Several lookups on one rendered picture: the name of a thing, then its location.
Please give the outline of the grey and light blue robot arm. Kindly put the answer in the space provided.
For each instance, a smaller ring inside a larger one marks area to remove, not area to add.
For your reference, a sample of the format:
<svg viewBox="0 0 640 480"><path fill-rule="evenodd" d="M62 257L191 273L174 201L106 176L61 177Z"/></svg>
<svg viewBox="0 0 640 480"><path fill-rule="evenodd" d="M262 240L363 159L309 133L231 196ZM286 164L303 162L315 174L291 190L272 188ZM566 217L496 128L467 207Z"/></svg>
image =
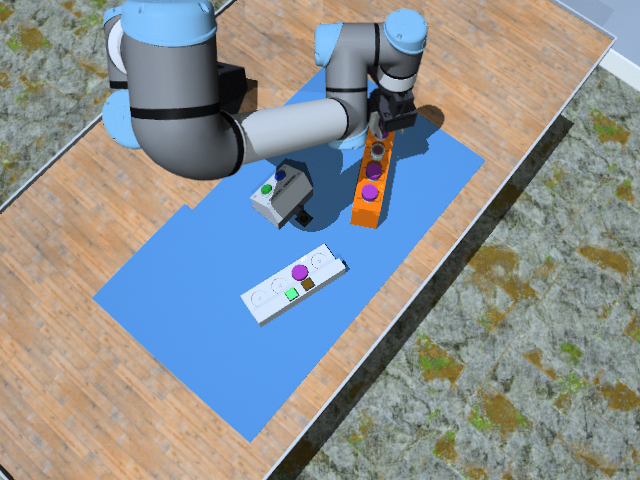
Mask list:
<svg viewBox="0 0 640 480"><path fill-rule="evenodd" d="M411 9L390 13L385 22L319 24L315 64L325 68L326 98L232 116L220 110L210 1L126 0L104 13L103 30L108 134L175 175L211 181L242 165L325 143L337 150L362 148L368 74L388 90L410 89L428 25Z"/></svg>

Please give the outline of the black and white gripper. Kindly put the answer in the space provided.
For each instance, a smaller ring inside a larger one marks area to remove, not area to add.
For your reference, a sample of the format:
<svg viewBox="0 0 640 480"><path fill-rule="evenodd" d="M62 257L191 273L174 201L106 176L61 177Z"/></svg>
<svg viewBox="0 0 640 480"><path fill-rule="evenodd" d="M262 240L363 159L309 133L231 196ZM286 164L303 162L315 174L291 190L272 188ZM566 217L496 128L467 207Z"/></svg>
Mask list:
<svg viewBox="0 0 640 480"><path fill-rule="evenodd" d="M418 114L413 102L414 95L411 91L414 85L406 91L395 92L383 87L378 82L378 79L377 83L384 93L379 88L375 88L368 98L367 122L371 134L373 136L376 134L378 139L382 140L384 128L385 133L399 130L403 134L404 128L414 127Z"/></svg>

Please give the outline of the blue flat mat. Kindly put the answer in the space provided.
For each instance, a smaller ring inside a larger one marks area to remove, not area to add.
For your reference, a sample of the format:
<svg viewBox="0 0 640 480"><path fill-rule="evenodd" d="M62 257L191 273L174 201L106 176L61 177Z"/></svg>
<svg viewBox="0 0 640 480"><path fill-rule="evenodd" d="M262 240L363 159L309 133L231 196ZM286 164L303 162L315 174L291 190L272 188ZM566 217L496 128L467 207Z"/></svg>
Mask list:
<svg viewBox="0 0 640 480"><path fill-rule="evenodd" d="M184 204L92 297L249 443L485 159L417 114L395 131L376 229L350 224L365 145L321 144L242 165ZM283 165L313 219L279 230L250 197ZM240 297L319 246L345 274L260 328Z"/></svg>

